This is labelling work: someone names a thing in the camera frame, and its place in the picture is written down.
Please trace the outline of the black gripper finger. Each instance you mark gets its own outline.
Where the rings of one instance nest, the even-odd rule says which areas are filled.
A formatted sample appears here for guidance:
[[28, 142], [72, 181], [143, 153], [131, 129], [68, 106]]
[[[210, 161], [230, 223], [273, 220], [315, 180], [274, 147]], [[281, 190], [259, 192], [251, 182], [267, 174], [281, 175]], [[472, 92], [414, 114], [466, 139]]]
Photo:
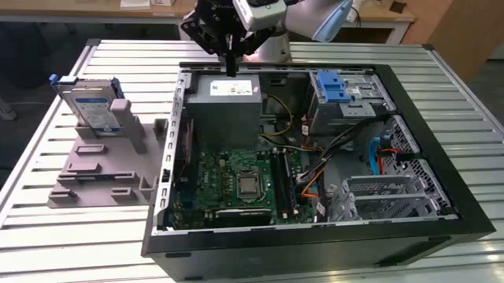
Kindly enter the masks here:
[[200, 25], [200, 19], [196, 11], [192, 10], [179, 24], [182, 31], [188, 35], [190, 39], [210, 54], [216, 55], [225, 65], [227, 77], [233, 77], [233, 55], [230, 54], [227, 40], [223, 34], [212, 34]]
[[243, 32], [234, 32], [231, 34], [231, 77], [237, 76], [238, 65], [237, 59], [243, 55], [251, 55], [259, 46], [277, 32], [277, 27], [269, 27], [253, 32], [247, 37]]

